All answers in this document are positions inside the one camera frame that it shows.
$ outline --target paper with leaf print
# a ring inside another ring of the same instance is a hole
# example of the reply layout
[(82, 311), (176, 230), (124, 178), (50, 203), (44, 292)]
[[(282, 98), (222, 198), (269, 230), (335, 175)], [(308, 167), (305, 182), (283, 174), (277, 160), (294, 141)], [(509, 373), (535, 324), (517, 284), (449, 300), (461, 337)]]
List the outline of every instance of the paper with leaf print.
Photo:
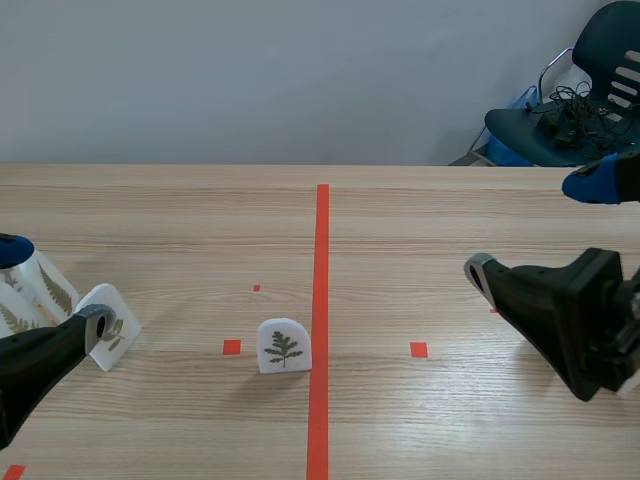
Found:
[(115, 323), (104, 332), (102, 341), (91, 351), (91, 357), (102, 370), (108, 372), (140, 333), (140, 323), (113, 285), (103, 283), (95, 287), (78, 302), (76, 311), (94, 304), (107, 305), (116, 312)]

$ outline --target cables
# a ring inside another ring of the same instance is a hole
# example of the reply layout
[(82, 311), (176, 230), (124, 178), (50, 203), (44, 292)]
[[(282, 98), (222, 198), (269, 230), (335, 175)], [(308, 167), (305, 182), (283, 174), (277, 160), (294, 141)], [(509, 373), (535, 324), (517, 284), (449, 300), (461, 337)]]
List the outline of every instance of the cables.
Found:
[[(613, 100), (602, 102), (593, 99), (588, 82), (580, 82), (575, 89), (559, 86), (549, 98), (554, 107), (538, 112), (528, 110), (546, 117), (547, 122), (540, 122), (542, 125), (550, 123), (549, 120), (554, 117), (551, 123), (558, 125), (557, 133), (552, 135), (556, 146), (579, 148), (585, 157), (596, 160), (617, 152), (620, 145), (626, 143), (623, 137), (629, 133), (640, 114), (640, 105), (637, 104), (622, 107)], [(635, 114), (630, 118), (629, 114), (634, 110)], [(622, 117), (622, 120), (615, 122), (611, 119), (613, 115)], [(619, 131), (624, 122), (628, 122), (628, 125), (624, 131)]]

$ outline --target black cable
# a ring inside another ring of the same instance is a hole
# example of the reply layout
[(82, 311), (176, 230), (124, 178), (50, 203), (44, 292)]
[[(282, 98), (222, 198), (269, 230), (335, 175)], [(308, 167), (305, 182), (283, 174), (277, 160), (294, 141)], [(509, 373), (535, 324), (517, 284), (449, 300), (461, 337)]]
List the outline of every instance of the black cable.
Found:
[[(580, 91), (580, 87), (583, 85), (587, 89)], [(607, 100), (602, 105), (602, 102), (593, 101), (590, 94), (591, 85), (586, 81), (580, 82), (575, 89), (559, 86), (549, 96), (555, 104), (553, 108), (534, 112), (532, 107), (527, 106), (527, 111), (536, 115), (558, 112), (563, 123), (561, 131), (575, 132), (575, 146), (581, 149), (583, 155), (587, 158), (600, 159), (603, 154), (618, 150), (621, 143), (620, 137), (629, 133), (631, 127), (638, 120), (640, 105), (630, 104), (627, 107), (622, 107), (612, 100)], [(636, 110), (633, 119), (626, 119), (619, 115), (619, 112), (628, 113), (633, 110)], [(608, 118), (612, 114), (622, 117), (622, 120), (613, 122)], [(623, 121), (629, 121), (627, 128), (624, 132), (617, 132), (616, 129)]]

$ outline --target white tag with fern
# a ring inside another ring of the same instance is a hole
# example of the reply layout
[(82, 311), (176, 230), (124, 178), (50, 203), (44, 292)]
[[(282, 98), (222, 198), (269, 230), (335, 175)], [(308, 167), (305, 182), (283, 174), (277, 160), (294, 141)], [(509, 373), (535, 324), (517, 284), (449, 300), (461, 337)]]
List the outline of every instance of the white tag with fern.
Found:
[(108, 372), (140, 333), (140, 323), (113, 285), (103, 283), (95, 287), (80, 300), (76, 311), (94, 304), (107, 305), (116, 312), (113, 328), (103, 334), (103, 341), (91, 351), (91, 357), (102, 370)]
[(51, 325), (6, 283), (0, 283), (0, 338)]
[(311, 370), (311, 338), (307, 330), (290, 318), (274, 318), (258, 327), (260, 373)]
[(44, 254), (36, 250), (18, 268), (35, 294), (36, 307), (53, 325), (60, 325), (73, 315), (80, 295)]

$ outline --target leaf print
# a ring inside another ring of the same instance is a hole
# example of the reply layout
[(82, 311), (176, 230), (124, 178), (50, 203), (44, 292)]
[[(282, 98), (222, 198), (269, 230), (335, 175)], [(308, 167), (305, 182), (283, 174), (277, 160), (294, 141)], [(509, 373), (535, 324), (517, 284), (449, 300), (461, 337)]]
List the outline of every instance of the leaf print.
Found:
[[(4, 305), (0, 304), (0, 314), (4, 317), (7, 326), (15, 335), (16, 333), (26, 332), (30, 329), (29, 322), (21, 318), (16, 317), (11, 310)], [(31, 328), (38, 328), (35, 323), (31, 323)]]
[(120, 340), (122, 340), (122, 337), (119, 337), (115, 342), (113, 342), (111, 345), (109, 345), (109, 351), (110, 352), (113, 352), (115, 350), (115, 348), (120, 343)]
[(124, 339), (124, 337), (120, 335), (120, 332), (122, 332), (123, 325), (124, 325), (124, 320), (121, 319), (121, 318), (118, 318), (116, 320), (116, 323), (113, 324), (113, 328), (111, 330), (109, 330), (108, 332), (104, 332), (102, 334), (102, 340), (105, 341), (105, 342), (110, 342), (113, 339), (117, 338), (117, 340), (115, 342), (113, 342), (111, 345), (109, 345), (109, 351), (110, 352), (113, 352), (113, 350), (120, 343), (120, 340)]
[(285, 337), (280, 332), (273, 332), (272, 338), (273, 344), (271, 346), (275, 348), (265, 348), (264, 351), (269, 355), (276, 355), (279, 358), (272, 358), (269, 360), (271, 363), (282, 362), (282, 368), (285, 368), (287, 366), (287, 358), (299, 357), (302, 355), (301, 351), (291, 351), (298, 346), (298, 342), (292, 342), (291, 337)]
[(71, 305), (71, 296), (64, 288), (54, 282), (53, 279), (47, 275), (47, 272), (44, 271), (40, 262), (38, 262), (38, 267), (40, 267), (40, 275), (42, 276), (44, 285), (47, 287), (47, 291), (53, 301), (56, 302), (64, 313), (71, 315), (71, 311), (73, 310)]

